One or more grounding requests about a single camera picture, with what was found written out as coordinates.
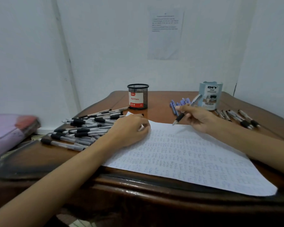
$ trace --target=paper sheet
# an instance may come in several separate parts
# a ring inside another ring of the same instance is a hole
[[[189,125],[150,124],[144,140],[117,152],[104,165],[247,195],[276,193],[277,187],[242,152]]]
[[[184,10],[148,7],[148,13],[148,59],[178,59]]]

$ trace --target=white wall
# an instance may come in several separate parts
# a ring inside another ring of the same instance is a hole
[[[255,0],[57,1],[83,108],[134,83],[149,84],[149,90],[198,91],[200,82],[216,80],[232,94],[256,4]],[[179,60],[147,60],[148,5],[185,8]]]
[[[284,0],[258,0],[234,96],[284,118]]]
[[[61,125],[72,116],[61,85],[65,72],[51,0],[0,0],[0,113]]]

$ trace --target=person's left arm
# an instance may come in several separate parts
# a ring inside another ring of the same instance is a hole
[[[142,124],[145,129],[138,131]],[[0,208],[0,227],[43,226],[116,150],[141,140],[149,130],[148,120],[142,115],[118,119],[92,146]]]

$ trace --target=mesh pen holder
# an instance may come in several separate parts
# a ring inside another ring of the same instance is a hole
[[[148,105],[148,84],[129,84],[129,108],[134,110],[143,110]]]

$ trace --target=table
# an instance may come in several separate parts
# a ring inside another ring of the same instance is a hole
[[[129,110],[154,122],[172,123],[171,99],[193,99],[198,92],[149,91],[148,109]],[[128,91],[114,91],[107,98],[86,108],[80,115],[128,105]],[[244,110],[262,127],[254,129],[284,140],[284,119],[223,92],[220,110]],[[33,142],[5,158],[0,164],[0,207],[38,179],[67,161],[76,151]],[[175,179],[100,167],[65,203],[60,212],[97,221],[97,226],[170,226],[194,223],[233,224],[261,220],[272,224],[284,221],[284,174],[252,160],[278,193],[271,197],[251,197],[234,192],[186,183]]]

